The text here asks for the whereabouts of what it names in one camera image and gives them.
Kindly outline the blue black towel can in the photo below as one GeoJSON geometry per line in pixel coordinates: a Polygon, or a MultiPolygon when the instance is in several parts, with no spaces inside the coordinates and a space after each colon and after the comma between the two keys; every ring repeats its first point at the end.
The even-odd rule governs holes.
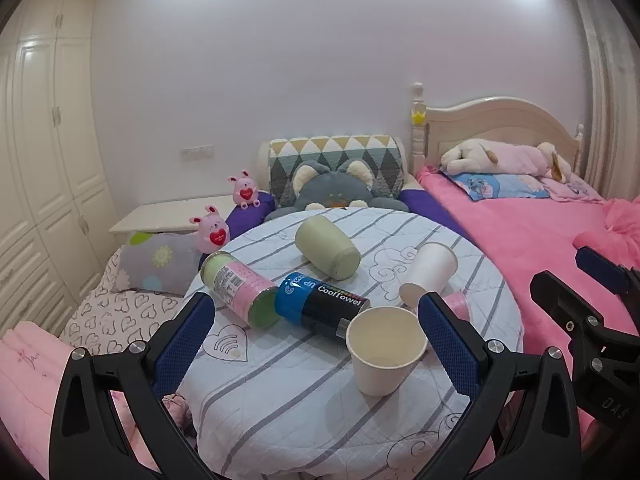
{"type": "Polygon", "coordinates": [[[334,339],[345,339],[350,322],[368,307],[367,298],[299,272],[288,274],[274,300],[281,318],[334,339]]]}

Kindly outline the pink white plush dog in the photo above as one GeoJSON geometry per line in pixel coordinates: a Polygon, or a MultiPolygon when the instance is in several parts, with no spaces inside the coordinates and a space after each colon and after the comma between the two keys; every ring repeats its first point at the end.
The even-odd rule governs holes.
{"type": "Polygon", "coordinates": [[[572,167],[555,146],[542,142],[536,146],[470,139],[442,154],[439,168],[450,176],[458,174],[526,174],[564,183],[572,167]]]}

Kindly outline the pink green canister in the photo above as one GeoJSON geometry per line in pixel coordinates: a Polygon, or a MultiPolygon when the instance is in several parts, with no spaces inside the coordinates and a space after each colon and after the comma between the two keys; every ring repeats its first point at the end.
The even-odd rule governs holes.
{"type": "Polygon", "coordinates": [[[228,252],[214,252],[202,263],[201,280],[250,328],[264,330],[277,322],[277,285],[228,252]]]}

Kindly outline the pink bunny toy far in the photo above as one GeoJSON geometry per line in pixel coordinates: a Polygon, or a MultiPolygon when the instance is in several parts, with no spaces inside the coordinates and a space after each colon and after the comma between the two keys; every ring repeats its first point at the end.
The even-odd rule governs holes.
{"type": "Polygon", "coordinates": [[[228,177],[228,181],[233,184],[232,200],[236,206],[243,210],[260,206],[258,186],[247,170],[242,170],[239,177],[228,177]]]}

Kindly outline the grey cat plush cushion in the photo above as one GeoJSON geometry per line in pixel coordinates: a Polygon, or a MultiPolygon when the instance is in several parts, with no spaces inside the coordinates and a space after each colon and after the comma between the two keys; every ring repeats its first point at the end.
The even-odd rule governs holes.
{"type": "Polygon", "coordinates": [[[306,210],[333,208],[381,208],[408,212],[409,207],[393,197],[375,196],[375,178],[370,167],[361,159],[349,159],[337,170],[320,162],[300,165],[292,179],[295,202],[278,207],[266,221],[306,210]]]}

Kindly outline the cream wardrobe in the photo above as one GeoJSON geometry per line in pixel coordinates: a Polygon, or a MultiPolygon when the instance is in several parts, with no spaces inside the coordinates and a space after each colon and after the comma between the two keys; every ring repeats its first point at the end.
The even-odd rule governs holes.
{"type": "Polygon", "coordinates": [[[92,110],[95,3],[22,0],[1,33],[2,330],[60,334],[117,248],[92,110]]]}

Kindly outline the light pink quilt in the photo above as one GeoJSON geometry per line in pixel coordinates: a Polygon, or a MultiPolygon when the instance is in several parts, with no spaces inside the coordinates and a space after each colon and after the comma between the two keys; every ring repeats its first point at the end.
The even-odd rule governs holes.
{"type": "MultiPolygon", "coordinates": [[[[58,388],[73,350],[32,322],[21,322],[1,341],[1,422],[17,452],[45,479],[51,479],[49,445],[58,388]]],[[[112,398],[138,461],[157,470],[124,395],[114,392],[112,398]]],[[[181,430],[180,398],[173,392],[163,404],[181,430]]]]}

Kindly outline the triangle pattern pillow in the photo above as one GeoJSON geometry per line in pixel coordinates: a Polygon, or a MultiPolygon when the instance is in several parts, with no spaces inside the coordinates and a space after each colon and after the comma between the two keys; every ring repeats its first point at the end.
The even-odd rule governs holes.
{"type": "Polygon", "coordinates": [[[388,134],[274,139],[262,144],[258,158],[265,163],[259,170],[259,186],[269,188],[280,207],[294,205],[293,178],[304,162],[318,162],[337,170],[349,159],[361,159],[372,170],[375,196],[397,198],[407,174],[404,147],[388,134]]]}

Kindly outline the purple blanket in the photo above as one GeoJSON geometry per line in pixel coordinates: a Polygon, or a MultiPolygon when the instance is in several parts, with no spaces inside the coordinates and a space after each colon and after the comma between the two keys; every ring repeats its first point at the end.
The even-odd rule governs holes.
{"type": "MultiPolygon", "coordinates": [[[[260,192],[259,200],[260,206],[258,208],[250,206],[247,210],[243,210],[240,206],[236,206],[230,212],[226,222],[232,240],[246,231],[260,226],[268,214],[276,210],[276,203],[271,194],[260,192]]],[[[465,228],[459,224],[429,192],[409,188],[408,190],[400,192],[398,200],[407,205],[409,211],[413,214],[420,214],[420,216],[431,219],[442,226],[446,226],[447,229],[456,232],[469,242],[472,242],[472,236],[465,231],[465,228]]]]}

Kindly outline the pink bunny toy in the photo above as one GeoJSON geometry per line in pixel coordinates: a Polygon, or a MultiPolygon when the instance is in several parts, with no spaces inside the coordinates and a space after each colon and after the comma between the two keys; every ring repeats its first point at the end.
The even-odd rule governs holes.
{"type": "Polygon", "coordinates": [[[247,170],[242,170],[239,177],[228,177],[228,181],[233,184],[232,200],[236,206],[243,210],[260,206],[258,186],[247,170]]]}
{"type": "Polygon", "coordinates": [[[218,209],[213,205],[205,207],[206,214],[192,217],[190,223],[198,228],[196,233],[196,247],[205,255],[218,252],[230,240],[230,230],[218,209]]]}

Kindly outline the cream curtain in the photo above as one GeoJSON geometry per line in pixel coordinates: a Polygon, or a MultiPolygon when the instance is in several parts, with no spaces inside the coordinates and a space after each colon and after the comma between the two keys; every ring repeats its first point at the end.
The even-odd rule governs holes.
{"type": "Polygon", "coordinates": [[[639,195],[639,46],[611,0],[575,0],[591,76],[580,170],[608,198],[639,195]]]}

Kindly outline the wall socket panel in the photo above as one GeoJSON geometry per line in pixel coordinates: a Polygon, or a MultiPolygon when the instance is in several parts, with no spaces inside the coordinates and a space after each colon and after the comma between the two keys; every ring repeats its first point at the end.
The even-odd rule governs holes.
{"type": "Polygon", "coordinates": [[[180,159],[183,162],[196,162],[197,160],[210,159],[214,156],[214,147],[212,144],[190,146],[180,151],[180,159]]]}

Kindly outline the heart pattern sheet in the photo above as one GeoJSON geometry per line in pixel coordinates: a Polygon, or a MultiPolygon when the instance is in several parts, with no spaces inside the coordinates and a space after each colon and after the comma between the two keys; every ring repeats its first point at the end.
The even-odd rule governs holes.
{"type": "Polygon", "coordinates": [[[72,347],[84,347],[94,356],[125,350],[136,340],[148,341],[163,322],[179,312],[181,296],[128,289],[116,292],[122,250],[107,261],[99,284],[85,296],[58,336],[72,347]]]}

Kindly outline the cream wooden headboard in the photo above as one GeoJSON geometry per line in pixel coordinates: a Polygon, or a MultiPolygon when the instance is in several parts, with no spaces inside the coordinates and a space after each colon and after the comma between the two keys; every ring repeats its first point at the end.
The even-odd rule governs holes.
{"type": "Polygon", "coordinates": [[[578,125],[577,130],[570,133],[550,113],[532,102],[490,96],[445,108],[429,107],[420,82],[412,85],[411,96],[410,113],[426,111],[424,126],[411,125],[407,162],[413,174],[426,166],[435,167],[447,150],[473,138],[527,145],[549,142],[576,174],[580,171],[585,127],[578,125]]]}

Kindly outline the grey flower cushion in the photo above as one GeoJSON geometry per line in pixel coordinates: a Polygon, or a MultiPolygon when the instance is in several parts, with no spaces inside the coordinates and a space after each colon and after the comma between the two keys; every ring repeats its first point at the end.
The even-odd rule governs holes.
{"type": "Polygon", "coordinates": [[[195,233],[134,233],[122,246],[113,290],[182,296],[198,272],[201,255],[195,233]]]}

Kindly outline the pink fleece blanket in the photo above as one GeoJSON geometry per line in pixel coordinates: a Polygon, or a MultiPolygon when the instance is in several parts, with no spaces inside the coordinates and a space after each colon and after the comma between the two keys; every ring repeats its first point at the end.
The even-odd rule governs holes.
{"type": "Polygon", "coordinates": [[[638,333],[622,300],[575,263],[576,250],[589,246],[614,263],[637,269],[638,200],[559,203],[551,198],[491,198],[473,202],[460,186],[433,169],[422,169],[416,180],[506,279],[521,311],[525,352],[540,353],[550,346],[568,352],[570,338],[530,298],[530,281],[545,270],[595,307],[606,327],[638,333]]]}

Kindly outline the pink bunny toy near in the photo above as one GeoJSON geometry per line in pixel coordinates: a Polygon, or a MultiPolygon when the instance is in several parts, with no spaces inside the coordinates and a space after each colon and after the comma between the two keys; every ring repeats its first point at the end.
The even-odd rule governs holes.
{"type": "Polygon", "coordinates": [[[196,233],[196,247],[205,255],[218,252],[230,240],[230,230],[218,209],[213,205],[205,207],[206,214],[192,217],[190,223],[198,228],[196,233]]]}

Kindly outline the white nightstand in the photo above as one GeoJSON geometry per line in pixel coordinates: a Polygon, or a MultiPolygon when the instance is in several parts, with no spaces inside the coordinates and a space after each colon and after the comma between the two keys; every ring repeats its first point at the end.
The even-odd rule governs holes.
{"type": "Polygon", "coordinates": [[[119,220],[111,227],[110,232],[113,234],[192,232],[196,229],[196,225],[189,219],[204,216],[207,205],[213,205],[224,219],[235,207],[230,195],[147,204],[137,207],[119,220]]]}

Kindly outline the light green cup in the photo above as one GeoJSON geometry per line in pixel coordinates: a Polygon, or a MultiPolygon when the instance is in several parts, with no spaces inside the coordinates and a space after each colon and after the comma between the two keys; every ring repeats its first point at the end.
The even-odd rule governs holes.
{"type": "Polygon", "coordinates": [[[361,254],[352,240],[320,214],[302,222],[295,245],[319,271],[337,281],[347,280],[360,266],[361,254]]]}

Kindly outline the white paper cup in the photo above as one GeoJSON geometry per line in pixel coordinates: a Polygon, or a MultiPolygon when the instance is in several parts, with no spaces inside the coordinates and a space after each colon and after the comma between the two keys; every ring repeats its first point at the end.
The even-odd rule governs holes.
{"type": "Polygon", "coordinates": [[[446,245],[425,243],[416,253],[399,287],[402,302],[411,310],[427,292],[442,292],[458,270],[458,259],[446,245]]]}
{"type": "Polygon", "coordinates": [[[418,317],[400,307],[359,313],[349,323],[345,341],[358,389],[375,398],[392,394],[427,347],[418,317]]]}

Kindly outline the blue cartoon pillow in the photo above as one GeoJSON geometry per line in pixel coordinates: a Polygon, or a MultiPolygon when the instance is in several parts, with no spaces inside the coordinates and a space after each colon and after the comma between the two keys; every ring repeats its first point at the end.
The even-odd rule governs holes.
{"type": "Polygon", "coordinates": [[[542,183],[527,174],[456,174],[442,175],[461,188],[473,202],[495,198],[549,198],[542,183]]]}

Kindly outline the striped white quilt cover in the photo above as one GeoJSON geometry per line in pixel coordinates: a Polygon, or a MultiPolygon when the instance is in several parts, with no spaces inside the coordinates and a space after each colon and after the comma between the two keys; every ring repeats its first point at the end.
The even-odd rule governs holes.
{"type": "MultiPolygon", "coordinates": [[[[463,236],[408,212],[331,209],[362,255],[343,288],[396,306],[416,251],[428,242],[458,259],[448,287],[468,300],[476,330],[521,350],[524,326],[506,281],[463,236]]],[[[344,344],[286,321],[256,330],[231,310],[215,323],[179,389],[198,454],[230,479],[410,479],[454,428],[468,400],[427,354],[391,396],[360,393],[344,344]]]]}

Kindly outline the pink paper cup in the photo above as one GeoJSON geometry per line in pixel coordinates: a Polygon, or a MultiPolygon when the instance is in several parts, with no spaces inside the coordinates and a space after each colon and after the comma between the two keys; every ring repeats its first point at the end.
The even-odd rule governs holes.
{"type": "Polygon", "coordinates": [[[470,307],[463,292],[453,292],[444,297],[445,304],[463,321],[471,321],[470,307]]]}

